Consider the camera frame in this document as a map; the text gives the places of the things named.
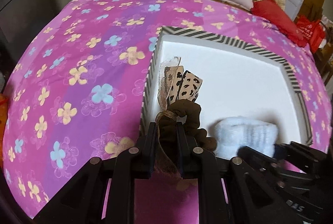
red bag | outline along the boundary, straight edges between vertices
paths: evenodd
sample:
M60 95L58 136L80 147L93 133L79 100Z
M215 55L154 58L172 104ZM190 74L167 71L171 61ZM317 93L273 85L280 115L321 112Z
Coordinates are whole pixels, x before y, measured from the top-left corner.
M320 20L310 22L304 15L301 15L296 25L302 32L303 37L308 40L310 50L314 54L326 37L320 25Z

floral bedding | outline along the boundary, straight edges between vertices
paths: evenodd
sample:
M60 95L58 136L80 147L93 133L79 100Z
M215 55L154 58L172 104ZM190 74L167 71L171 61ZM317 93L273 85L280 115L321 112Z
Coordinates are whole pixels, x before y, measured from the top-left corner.
M91 157L116 157L134 145L163 25L227 35L285 57L302 89L312 146L327 151L330 101L309 48L267 20L211 0L73 0L31 42L5 89L4 174L30 217ZM135 222L198 223L196 184L156 173L137 180Z

white box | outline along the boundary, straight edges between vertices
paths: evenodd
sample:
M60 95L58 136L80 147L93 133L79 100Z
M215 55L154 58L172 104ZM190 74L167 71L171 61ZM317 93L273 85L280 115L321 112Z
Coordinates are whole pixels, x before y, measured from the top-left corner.
M140 130L161 108L158 75L161 62L181 57L180 65L203 80L196 103L200 128L214 136L223 118L245 116L276 124L278 143L310 145L312 133L304 99L287 60L256 45L188 28L163 27L146 79Z

blue flower print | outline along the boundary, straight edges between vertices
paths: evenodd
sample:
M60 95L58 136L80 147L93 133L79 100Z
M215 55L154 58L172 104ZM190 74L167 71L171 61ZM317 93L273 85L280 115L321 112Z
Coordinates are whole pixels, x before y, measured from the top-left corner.
M54 67L58 66L58 65L61 63L61 61L63 61L64 59L65 59L64 56L62 56L62 57L59 58L59 59L56 59L56 60L53 62L53 64L50 66L50 69L53 69Z
M31 74L32 74L32 71L31 71L31 70L28 70L28 71L26 72L26 74L24 75L24 78L28 78L28 76L31 75Z
M10 174L9 174L9 171L6 169L5 171L6 173L6 180L7 180L7 183L8 184L11 184L12 183L12 179L10 179Z
M153 52L155 49L156 42L157 42L157 37L149 38L149 41L150 41L150 45L149 45L148 49L150 52Z
M66 153L63 149L59 148L60 148L60 143L56 141L53 145L54 151L50 152L50 158L52 161L57 162L58 168L62 169L64 167L64 163L62 160L65 158Z
M17 139L15 140L15 147L14 150L17 154L20 154L22 152L22 145L23 145L23 139Z
M118 37L117 35L113 35L107 41L105 41L104 44L111 45L111 46L116 46L121 39L122 39L122 37Z
M192 13L193 13L194 17L203 17L204 16L203 13L196 13L195 11Z
M51 54L52 54L52 51L53 51L53 49L48 49L48 50L46 50L45 53L44 53L44 55L43 55L43 58L45 58L45 57L51 55Z
M86 10L81 10L81 13L89 13L91 11L91 9L86 9Z
M102 18L107 18L108 16L109 16L108 14L104 14L104 15L98 16L96 19L100 20Z
M109 95L113 90L110 84L104 84L103 86L97 85L93 87L91 93L94 95L91 97L91 100L98 104L103 101L105 104L111 104L113 102L113 97Z
M317 105L317 102L316 102L316 101L314 101L312 104L313 104L313 107L314 107L314 109L315 109L315 110L318 110L318 105Z
M271 37L266 37L267 38L267 40L269 40L271 43L275 43L275 41L271 38Z
M155 4L155 5L149 5L148 11L160 11L160 4Z
M35 52L36 48L32 47L30 52L29 52L29 55L32 55L34 52Z

metal screw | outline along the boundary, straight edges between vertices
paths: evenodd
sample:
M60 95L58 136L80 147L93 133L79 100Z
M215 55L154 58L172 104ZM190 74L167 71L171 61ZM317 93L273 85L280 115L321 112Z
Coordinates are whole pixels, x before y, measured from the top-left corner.
M232 159L232 162L235 164L235 165L240 165L241 163L243 163L243 160L239 157L234 157Z
M286 186L286 184L282 181L277 182L277 185L281 188L284 188Z
M137 154L139 152L139 149L137 147L132 147L132 148L129 148L128 151L130 154Z
M93 157L90 159L90 164L96 165L99 163L99 157Z
M204 152L204 149L200 148L200 147L195 147L193 149L193 152L196 154L202 154Z

